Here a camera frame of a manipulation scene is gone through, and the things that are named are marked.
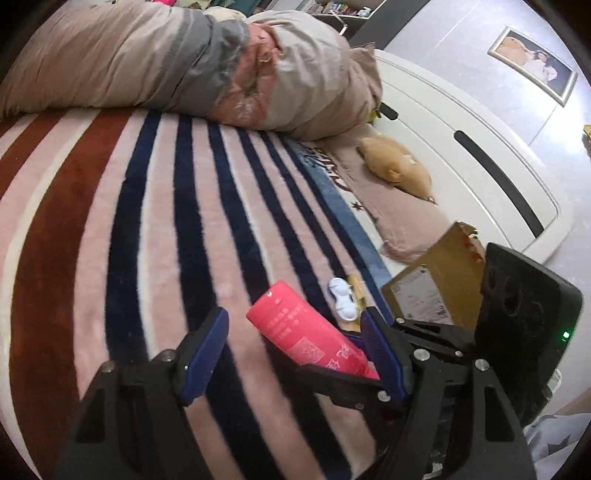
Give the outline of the green plush toy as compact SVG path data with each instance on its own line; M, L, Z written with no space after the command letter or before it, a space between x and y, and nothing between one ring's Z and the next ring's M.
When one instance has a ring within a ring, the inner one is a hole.
M373 110L372 112L370 112L367 122L372 123L380 117L381 117L381 112L380 112L380 109L377 108L377 109Z

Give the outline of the tan plush toy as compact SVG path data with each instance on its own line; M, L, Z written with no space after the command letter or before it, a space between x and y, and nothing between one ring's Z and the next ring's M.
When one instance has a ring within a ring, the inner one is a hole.
M378 135L363 138L358 151L374 175L401 191L435 203L431 175L403 144Z

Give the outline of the white bed headboard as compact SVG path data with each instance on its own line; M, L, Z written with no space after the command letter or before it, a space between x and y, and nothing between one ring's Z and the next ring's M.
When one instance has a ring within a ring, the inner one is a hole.
M410 150L433 181L439 208L544 263L568 236L573 206L554 175L503 121L436 74L376 53L383 85L375 129Z

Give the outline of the small white bottle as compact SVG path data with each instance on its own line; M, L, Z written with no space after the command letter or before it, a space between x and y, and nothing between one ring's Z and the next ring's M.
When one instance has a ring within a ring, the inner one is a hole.
M359 319L359 308L353 299L351 285L342 278L332 278L328 283L329 293L335 300L335 312L342 321L352 323Z

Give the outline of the red cylindrical bottle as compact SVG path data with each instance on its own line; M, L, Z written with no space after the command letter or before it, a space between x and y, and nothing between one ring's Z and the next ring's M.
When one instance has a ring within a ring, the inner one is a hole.
M283 281L259 297L246 318L297 365L379 378L366 354Z

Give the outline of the pink ribbed pillow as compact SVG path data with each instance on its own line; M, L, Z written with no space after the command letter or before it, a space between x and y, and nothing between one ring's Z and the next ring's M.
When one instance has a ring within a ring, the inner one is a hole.
M358 144L363 138L378 135L365 124L322 139L320 146L372 217L384 240L382 253L411 264L439 241L452 222L435 203L401 191L370 172Z

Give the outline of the framed wall picture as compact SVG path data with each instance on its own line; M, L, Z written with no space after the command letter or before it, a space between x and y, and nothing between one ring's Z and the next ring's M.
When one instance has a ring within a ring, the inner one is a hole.
M547 48L506 27L488 54L529 79L559 105L566 105L578 74Z

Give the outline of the brown cardboard box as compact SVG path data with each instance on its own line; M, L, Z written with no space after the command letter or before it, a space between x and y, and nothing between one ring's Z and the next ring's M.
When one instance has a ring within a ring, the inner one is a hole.
M475 227L456 222L425 254L382 287L394 317L476 328L486 251Z

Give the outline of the rolled pink grey duvet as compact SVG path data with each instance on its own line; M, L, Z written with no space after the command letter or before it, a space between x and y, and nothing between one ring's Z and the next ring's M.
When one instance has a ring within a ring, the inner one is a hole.
M64 6L37 27L1 113L142 107L318 140L367 123L382 93L374 48L308 13L123 1Z

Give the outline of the striped plush blanket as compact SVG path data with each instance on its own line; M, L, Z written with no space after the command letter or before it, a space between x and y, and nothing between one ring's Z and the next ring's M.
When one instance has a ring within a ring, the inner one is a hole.
M184 115L48 111L1 124L1 423L49 478L98 367L176 346L213 306L226 344L187 411L218 479L356 479L370 420L297 382L246 320L283 281L335 319L329 280L391 278L314 144Z

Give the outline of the dark bookshelf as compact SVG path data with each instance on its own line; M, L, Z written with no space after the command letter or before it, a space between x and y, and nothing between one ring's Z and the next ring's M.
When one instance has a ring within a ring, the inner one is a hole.
M384 50L429 0L301 1L297 11L330 25L351 46Z

